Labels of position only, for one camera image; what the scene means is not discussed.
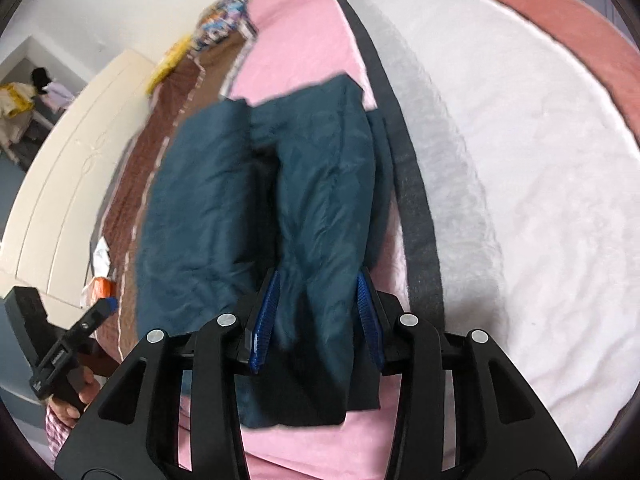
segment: bed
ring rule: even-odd
[[[623,478],[613,476],[621,463],[611,447],[631,442],[638,407],[629,401],[640,380],[638,51],[577,0],[252,0],[255,44],[240,66],[232,61],[246,44],[233,50],[223,71],[234,74],[231,98],[256,104],[340,69],[301,70],[296,52],[327,45],[313,36],[310,44],[313,30],[296,31],[300,22],[272,19],[276,9],[305,6],[341,27],[340,46],[356,60],[342,70],[398,128],[390,134],[396,198],[373,270],[378,288],[444,319],[449,331],[491,332],[550,409],[583,462],[580,474]],[[291,50],[278,46],[283,34]],[[270,59],[280,76],[265,80],[259,68]],[[224,84],[207,78],[220,63],[209,61],[186,58],[156,94],[154,110],[168,119],[156,126],[150,169],[132,186],[133,217],[122,232],[112,222],[111,239],[124,240],[114,258],[121,275],[133,266],[147,179],[171,141],[162,128],[217,98],[203,85]],[[147,138],[151,70],[127,51],[89,84],[50,134],[12,210],[0,293],[37,286],[60,326],[79,317],[92,235],[96,222],[104,229],[100,211],[118,162],[138,132]],[[167,97],[171,89],[181,103]],[[438,279],[425,283],[433,272]],[[98,341],[122,358],[137,341],[134,325],[135,313],[123,310]],[[255,478],[381,478],[397,392],[383,381],[382,409],[350,413],[339,430],[245,431]]]

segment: metal bolt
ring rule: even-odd
[[[236,322],[236,316],[233,314],[223,314],[218,317],[218,324],[220,326],[231,326]]]
[[[474,330],[471,333],[471,339],[473,339],[476,343],[484,344],[489,341],[489,335],[483,330]]]
[[[164,332],[162,330],[152,330],[146,335],[146,340],[150,343],[158,343],[164,339]]]
[[[416,326],[418,324],[418,318],[413,314],[402,314],[402,316],[400,316],[400,323],[404,326]]]

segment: cream headboard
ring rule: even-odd
[[[129,139],[144,125],[153,63],[132,50],[82,91],[47,137],[20,187],[0,249],[0,296],[35,286],[49,322],[82,314],[98,210]]]

